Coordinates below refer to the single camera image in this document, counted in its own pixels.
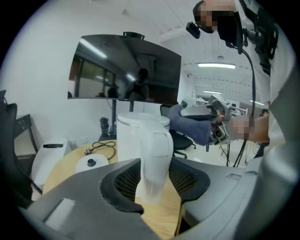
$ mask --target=human hand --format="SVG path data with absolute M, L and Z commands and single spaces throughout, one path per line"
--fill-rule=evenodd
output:
M 234 137 L 239 139 L 248 139 L 250 129 L 248 117 L 237 116 L 235 118 L 231 118 L 228 122 L 228 127 Z

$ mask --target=black cable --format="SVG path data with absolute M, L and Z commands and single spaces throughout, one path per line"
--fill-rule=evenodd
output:
M 116 149 L 114 148 L 114 146 L 116 145 L 116 142 L 114 141 L 109 141 L 109 142 L 94 142 L 92 144 L 92 149 L 87 149 L 85 151 L 85 155 L 89 155 L 92 153 L 92 151 L 94 151 L 95 149 L 98 149 L 98 148 L 102 148 L 102 147 L 109 147 L 109 148 L 112 148 L 113 149 L 113 155 L 111 157 L 109 157 L 107 160 L 110 160 L 114 157 L 114 155 L 116 154 Z
M 254 74 L 253 63 L 252 63 L 252 60 L 251 60 L 249 54 L 244 49 L 242 49 L 242 52 L 247 57 L 247 59 L 250 63 L 251 69 L 252 69 L 252 112 L 251 112 L 251 116 L 250 116 L 250 119 L 249 119 L 249 132 L 250 132 L 251 131 L 250 129 L 252 128 L 252 126 L 254 126 L 254 110 L 255 110 L 255 101 L 256 101 L 255 74 Z M 235 163 L 234 163 L 233 167 L 235 167 L 236 164 L 237 164 L 236 167 L 239 166 L 240 159 L 242 158 L 242 155 L 243 155 L 243 152 L 244 152 L 244 149 L 245 149 L 245 146 L 246 146 L 246 142 L 247 142 L 247 139 L 244 140 L 243 145 L 240 149 L 240 152 L 238 154 L 238 157 L 235 160 Z
M 109 107 L 111 108 L 111 110 L 113 110 L 113 108 L 112 108 L 111 105 L 109 104 L 108 100 L 106 100 L 106 101 L 107 101 Z
M 225 151 L 223 150 L 223 148 L 222 148 L 222 145 L 220 145 L 220 147 L 221 147 L 221 149 L 222 149 L 222 151 L 223 151 L 223 153 L 226 155 L 226 159 L 227 159 L 227 162 L 226 162 L 226 167 L 228 167 L 229 166 L 229 164 L 230 164 L 230 162 L 229 162 L 229 156 L 225 153 Z
M 230 164 L 230 161 L 229 161 L 229 153 L 230 153 L 230 144 L 227 145 L 227 156 L 228 156 L 228 159 L 227 159 L 228 163 L 226 163 L 227 167 L 228 167 L 229 164 Z

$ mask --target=white wall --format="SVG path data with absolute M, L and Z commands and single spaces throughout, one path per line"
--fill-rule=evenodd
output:
M 0 89 L 7 90 L 9 103 L 18 104 L 19 115 L 31 114 L 38 146 L 53 136 L 79 145 L 84 137 L 98 139 L 99 119 L 110 120 L 111 109 L 102 99 L 67 99 L 70 65 L 81 36 L 123 31 L 159 44 L 138 21 L 91 1 L 49 1 L 25 24 L 3 62 Z M 128 110 L 128 102 L 118 102 L 117 113 Z M 135 111 L 143 111 L 143 103 L 136 103 Z M 159 114 L 159 105 L 145 104 L 145 112 Z
M 182 71 L 180 74 L 177 102 L 180 104 L 183 99 L 191 98 L 193 89 L 194 80 L 188 78 L 188 76 Z

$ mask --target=ceiling light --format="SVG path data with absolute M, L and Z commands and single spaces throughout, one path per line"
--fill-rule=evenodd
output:
M 253 100 L 250 100 L 250 102 L 253 102 Z M 259 102 L 256 102 L 256 101 L 255 101 L 255 103 L 257 103 L 257 104 L 260 104 L 260 105 L 263 105 L 263 106 L 264 106 L 264 104 L 262 104 L 262 103 L 259 103 Z
M 221 92 L 213 92 L 213 91 L 203 91 L 203 92 L 222 94 Z
M 215 67 L 215 68 L 232 68 L 235 69 L 235 64 L 228 63 L 198 63 L 199 67 Z
M 101 58 L 107 58 L 107 56 L 103 52 L 101 52 L 99 49 L 90 44 L 87 40 L 81 38 L 79 42 L 91 51 L 93 51 L 95 54 L 99 55 Z
M 126 76 L 127 76 L 127 78 L 129 78 L 131 81 L 135 81 L 135 78 L 134 78 L 131 74 L 127 74 Z

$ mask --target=white lid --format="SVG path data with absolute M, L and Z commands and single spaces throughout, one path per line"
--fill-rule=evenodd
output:
M 95 161 L 95 165 L 88 166 L 88 160 L 93 159 Z M 87 156 L 84 156 L 79 160 L 79 162 L 76 165 L 76 173 L 80 173 L 86 170 L 102 167 L 108 165 L 108 160 L 106 157 L 104 157 L 101 154 L 90 154 Z
M 160 115 L 151 115 L 144 112 L 124 112 L 118 115 L 118 121 L 124 124 L 139 126 L 142 120 L 153 120 L 159 122 L 164 127 L 170 125 L 170 119 Z

